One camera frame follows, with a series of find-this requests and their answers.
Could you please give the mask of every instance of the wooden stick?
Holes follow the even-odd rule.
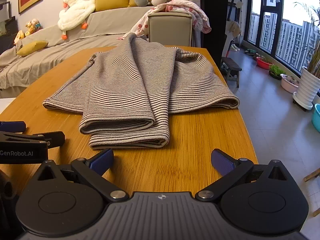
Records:
[[[318,208],[316,211],[313,212],[312,216],[316,216],[320,214],[320,208]]]
[[[320,175],[320,168],[314,171],[313,173],[309,174],[308,176],[304,177],[304,182],[307,182],[308,180],[315,178]]]

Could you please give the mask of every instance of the gray floor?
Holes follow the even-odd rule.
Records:
[[[292,94],[280,86],[281,81],[268,75],[256,61],[243,53],[230,51],[242,67],[240,87],[228,82],[240,99],[240,112],[250,134],[260,164],[281,160],[309,203],[309,216],[301,232],[310,240],[320,239],[320,177],[308,182],[303,178],[320,167],[320,133],[311,122],[312,112],[304,112],[292,103]]]

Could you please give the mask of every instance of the stuffed goose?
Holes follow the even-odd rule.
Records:
[[[95,0],[63,0],[63,7],[67,8],[67,6],[69,6],[68,10],[60,11],[58,21],[63,40],[67,39],[66,31],[80,24],[82,29],[87,28],[85,19],[95,10]]]

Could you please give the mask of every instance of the striped shirt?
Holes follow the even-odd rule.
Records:
[[[168,114],[239,103],[202,54],[131,33],[116,48],[93,54],[43,105],[82,113],[80,132],[100,149],[163,147]]]

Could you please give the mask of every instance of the pink floral blanket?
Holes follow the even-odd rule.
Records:
[[[203,33],[209,33],[211,31],[209,19],[198,5],[186,0],[172,0],[148,10],[128,33],[118,39],[124,39],[129,33],[135,33],[137,36],[148,35],[148,15],[163,11],[190,14],[192,16],[192,27],[195,30],[199,30]]]

